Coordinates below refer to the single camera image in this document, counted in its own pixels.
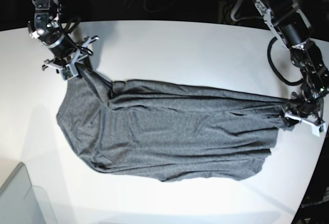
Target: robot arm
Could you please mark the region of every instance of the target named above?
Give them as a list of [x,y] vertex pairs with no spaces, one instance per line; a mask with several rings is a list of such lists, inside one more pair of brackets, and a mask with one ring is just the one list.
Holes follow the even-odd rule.
[[[294,92],[291,99],[283,105],[282,119],[288,126],[305,122],[311,125],[313,134],[319,136],[321,132],[326,132],[322,115],[323,98],[329,93],[329,71],[323,63],[320,49],[310,39],[312,27],[299,8],[298,1],[254,0],[254,4],[275,36],[267,52],[271,68],[285,84],[301,85],[300,93]],[[290,51],[291,62],[300,68],[300,81],[291,83],[275,69],[270,55],[275,41],[279,41]]]
[[[80,20],[72,19],[65,28],[61,24],[61,5],[58,0],[32,0],[35,15],[28,28],[32,38],[41,41],[54,55],[46,60],[43,70],[52,67],[64,80],[79,76],[75,64],[88,59],[93,53],[87,48],[98,40],[97,36],[86,37],[81,42],[74,42],[69,36]],[[235,14],[242,0],[237,1],[232,9]],[[312,127],[315,135],[326,132],[322,120],[323,98],[329,93],[329,71],[324,66],[320,49],[310,39],[311,25],[298,5],[298,0],[254,0],[264,23],[273,32],[275,38],[268,47],[268,60],[276,75],[288,85],[301,85],[299,94],[293,93],[290,100],[282,107],[282,119],[288,126],[305,122]],[[300,68],[302,79],[289,82],[275,69],[271,61],[271,47],[279,41],[291,53],[291,62]]]
[[42,69],[55,68],[64,80],[79,75],[75,63],[86,60],[93,52],[87,46],[96,40],[97,36],[84,38],[82,42],[74,42],[69,36],[78,26],[80,19],[73,18],[65,28],[61,24],[61,5],[58,0],[32,0],[35,14],[28,23],[30,36],[42,42],[54,55],[52,60],[46,60]]

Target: white table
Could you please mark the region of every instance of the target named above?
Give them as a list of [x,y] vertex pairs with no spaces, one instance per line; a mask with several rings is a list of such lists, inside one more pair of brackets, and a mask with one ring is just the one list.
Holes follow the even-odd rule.
[[[271,71],[269,31],[215,24],[119,21],[83,23],[98,35],[93,64],[112,80],[147,79],[286,97]],[[316,41],[329,66],[328,43]],[[0,33],[0,162],[4,178],[22,161],[33,185],[49,195],[59,223],[291,223],[316,166],[324,140],[307,125],[279,132],[262,171],[237,182],[155,179],[99,174],[70,149],[56,114],[66,83],[51,69],[51,53],[27,29]],[[290,80],[300,78],[289,53],[275,44],[273,60]],[[325,99],[325,120],[329,121]]]

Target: black wire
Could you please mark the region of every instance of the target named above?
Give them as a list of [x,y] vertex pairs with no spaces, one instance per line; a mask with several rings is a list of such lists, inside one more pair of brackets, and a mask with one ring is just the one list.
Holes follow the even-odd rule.
[[270,42],[269,42],[269,45],[267,47],[267,59],[268,59],[268,62],[269,62],[269,65],[270,67],[272,68],[273,72],[277,75],[277,77],[283,82],[285,83],[286,85],[289,85],[289,86],[297,86],[297,85],[300,85],[302,84],[304,81],[303,79],[299,80],[299,81],[296,81],[296,82],[290,82],[288,80],[286,80],[280,73],[279,71],[276,69],[275,65],[273,64],[273,61],[272,61],[272,56],[271,56],[271,51],[272,51],[272,46],[273,44],[277,41],[278,39],[277,38],[273,38]]
[[222,22],[225,23],[226,25],[231,24],[231,19],[230,19],[230,10],[232,8],[233,4],[232,3],[226,3],[223,6],[223,19]]
[[[71,23],[76,20],[76,22],[73,24],[73,26],[70,28],[70,25]],[[68,24],[65,26],[65,29],[63,28],[62,26],[62,23],[60,22],[60,20],[58,21],[59,22],[59,25],[60,25],[60,30],[62,31],[63,35],[66,37],[66,39],[70,42],[70,44],[73,46],[73,48],[76,48],[80,51],[83,51],[85,52],[86,54],[88,54],[89,56],[93,56],[94,55],[94,52],[92,50],[90,50],[89,48],[86,48],[86,47],[82,47],[82,46],[79,46],[77,45],[73,40],[72,38],[68,35],[70,34],[70,31],[71,29],[74,27],[74,28],[77,28],[77,26],[80,24],[81,22],[81,19],[79,17],[74,17],[72,19],[69,20]]]
[[231,10],[231,19],[235,22],[239,22],[241,20],[250,20],[253,18],[259,18],[259,19],[263,19],[260,16],[251,16],[251,17],[241,17],[241,18],[236,18],[235,15],[237,13],[237,11],[240,9],[240,6],[242,5],[243,0],[237,0],[234,7]]

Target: gray t-shirt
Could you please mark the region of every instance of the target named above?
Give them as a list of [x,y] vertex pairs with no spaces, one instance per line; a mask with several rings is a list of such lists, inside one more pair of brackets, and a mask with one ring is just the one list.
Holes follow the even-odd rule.
[[57,115],[69,145],[102,173],[161,181],[246,179],[262,169],[283,99],[131,80],[108,82],[78,65]]

